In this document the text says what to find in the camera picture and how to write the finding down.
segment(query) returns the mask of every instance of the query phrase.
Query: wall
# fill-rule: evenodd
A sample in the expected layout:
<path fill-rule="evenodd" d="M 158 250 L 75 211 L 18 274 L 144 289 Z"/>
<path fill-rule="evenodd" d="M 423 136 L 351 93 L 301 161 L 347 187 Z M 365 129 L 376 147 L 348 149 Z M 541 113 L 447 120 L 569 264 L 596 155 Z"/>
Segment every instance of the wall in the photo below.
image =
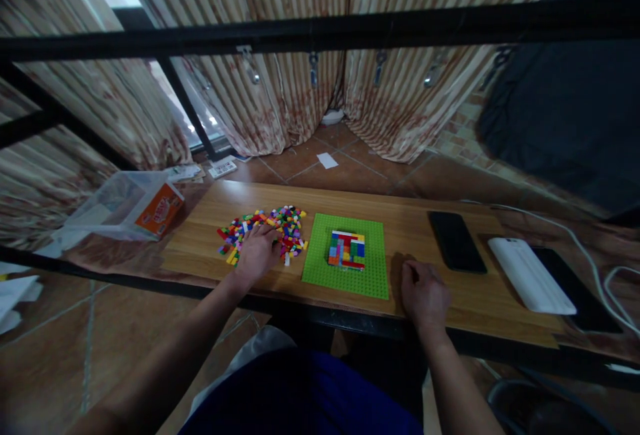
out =
<path fill-rule="evenodd" d="M 524 173 L 494 158 L 486 147 L 481 144 L 475 131 L 475 125 L 491 94 L 493 83 L 498 77 L 499 73 L 494 76 L 492 84 L 484 92 L 479 90 L 482 85 L 482 80 L 480 81 L 449 122 L 442 128 L 429 149 L 440 155 L 455 159 L 461 164 L 493 173 L 525 189 L 568 203 L 598 218 L 607 218 L 611 215 L 601 207 L 580 199 L 552 183 Z"/>

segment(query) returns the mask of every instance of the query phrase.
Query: wooden desk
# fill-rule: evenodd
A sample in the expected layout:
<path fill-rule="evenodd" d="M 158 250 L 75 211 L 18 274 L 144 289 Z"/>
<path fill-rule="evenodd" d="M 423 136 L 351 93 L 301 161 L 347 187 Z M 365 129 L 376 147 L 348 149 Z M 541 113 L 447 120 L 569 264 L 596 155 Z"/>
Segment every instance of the wooden desk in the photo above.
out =
<path fill-rule="evenodd" d="M 366 218 L 384 224 L 385 252 L 389 273 L 389 300 L 379 300 L 333 290 L 301 281 L 303 256 L 290 267 L 278 266 L 255 287 L 256 293 L 286 296 L 310 304 L 337 304 L 384 316 L 404 317 L 400 299 L 400 266 L 413 257 L 434 264 L 451 289 L 452 305 L 447 326 L 557 348 L 553 333 L 561 330 L 556 316 L 535 314 L 517 300 L 487 246 L 503 229 L 487 207 L 450 202 L 424 201 L 279 185 L 216 182 L 193 209 L 163 251 L 163 268 L 221 280 L 231 267 L 217 252 L 222 240 L 215 232 L 232 219 L 256 209 L 293 204 L 309 214 L 303 219 L 303 238 L 308 239 L 315 213 Z M 449 270 L 442 261 L 427 211 L 449 211 L 462 215 L 487 265 L 486 275 Z"/>

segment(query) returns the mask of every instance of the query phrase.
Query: right hand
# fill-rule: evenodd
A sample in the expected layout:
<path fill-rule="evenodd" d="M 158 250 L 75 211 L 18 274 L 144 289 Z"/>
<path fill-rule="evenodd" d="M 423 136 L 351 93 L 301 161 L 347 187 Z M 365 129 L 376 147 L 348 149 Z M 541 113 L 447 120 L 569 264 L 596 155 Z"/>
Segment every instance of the right hand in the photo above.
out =
<path fill-rule="evenodd" d="M 279 262 L 282 244 L 275 243 L 279 235 L 280 232 L 266 224 L 254 226 L 245 235 L 233 277 L 245 292 Z"/>
<path fill-rule="evenodd" d="M 444 332 L 451 294 L 433 265 L 402 264 L 402 305 L 419 332 Z"/>

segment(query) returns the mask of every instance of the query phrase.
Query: green lego brick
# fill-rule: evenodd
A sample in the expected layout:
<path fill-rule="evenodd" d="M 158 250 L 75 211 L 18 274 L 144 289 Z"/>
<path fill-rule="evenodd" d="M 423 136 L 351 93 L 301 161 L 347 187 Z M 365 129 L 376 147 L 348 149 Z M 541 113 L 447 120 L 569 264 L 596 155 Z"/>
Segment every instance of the green lego brick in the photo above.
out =
<path fill-rule="evenodd" d="M 358 257 L 361 259 L 360 263 L 365 265 L 364 270 L 329 265 L 327 258 L 333 230 L 365 236 L 365 256 Z M 316 214 L 302 281 L 389 300 L 384 226 L 372 220 Z"/>

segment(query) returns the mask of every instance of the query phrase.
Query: clear plastic container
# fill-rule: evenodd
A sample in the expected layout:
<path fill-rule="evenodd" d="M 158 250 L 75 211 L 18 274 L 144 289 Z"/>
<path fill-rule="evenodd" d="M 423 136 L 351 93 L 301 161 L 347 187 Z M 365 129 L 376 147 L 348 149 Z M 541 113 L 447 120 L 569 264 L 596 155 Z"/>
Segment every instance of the clear plastic container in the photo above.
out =
<path fill-rule="evenodd" d="M 159 240 L 184 197 L 164 172 L 118 172 L 65 222 L 117 240 Z"/>

